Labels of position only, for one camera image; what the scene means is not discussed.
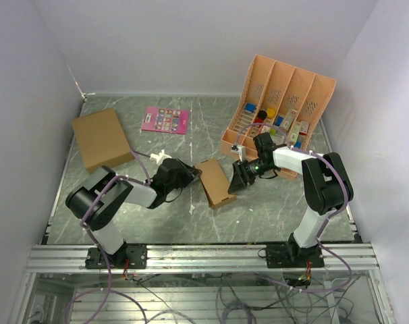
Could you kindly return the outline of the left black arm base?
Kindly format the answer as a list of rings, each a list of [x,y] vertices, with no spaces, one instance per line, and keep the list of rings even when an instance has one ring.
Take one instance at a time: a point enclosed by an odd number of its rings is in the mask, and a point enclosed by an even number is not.
[[[148,249],[142,244],[124,243],[115,254],[107,254],[112,269],[145,269]],[[107,263],[99,248],[90,248],[86,260],[86,269],[106,269]]]

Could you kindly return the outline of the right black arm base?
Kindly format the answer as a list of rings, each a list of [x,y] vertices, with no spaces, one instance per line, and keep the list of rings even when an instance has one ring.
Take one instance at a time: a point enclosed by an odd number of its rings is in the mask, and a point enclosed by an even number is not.
[[[325,266],[322,250],[316,245],[299,248],[288,242],[268,244],[258,251],[258,256],[265,259],[268,269],[321,268]]]

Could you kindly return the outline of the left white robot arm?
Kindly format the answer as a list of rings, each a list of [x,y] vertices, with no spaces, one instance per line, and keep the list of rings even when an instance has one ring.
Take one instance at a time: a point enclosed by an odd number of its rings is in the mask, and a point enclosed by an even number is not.
[[[65,205],[100,244],[103,261],[111,268],[118,268],[131,260],[128,244],[113,221],[120,207],[130,203],[156,209],[170,202],[167,196],[172,191],[187,188],[201,173],[179,159],[166,158],[156,174],[144,184],[117,175],[104,165],[68,194]]]

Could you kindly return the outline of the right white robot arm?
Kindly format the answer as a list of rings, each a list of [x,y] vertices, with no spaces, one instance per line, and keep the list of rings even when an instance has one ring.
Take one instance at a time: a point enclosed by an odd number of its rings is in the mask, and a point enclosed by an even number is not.
[[[287,262],[301,267],[310,258],[308,248],[318,246],[319,238],[329,220],[343,211],[354,198],[354,190],[339,154],[318,154],[292,145],[273,142],[270,134],[255,136],[254,145],[258,158],[246,159],[246,149],[234,144],[231,151],[239,159],[232,163],[233,176],[228,192],[234,194],[253,185],[257,177],[268,171],[288,169],[302,176],[307,209],[290,236],[286,250]]]

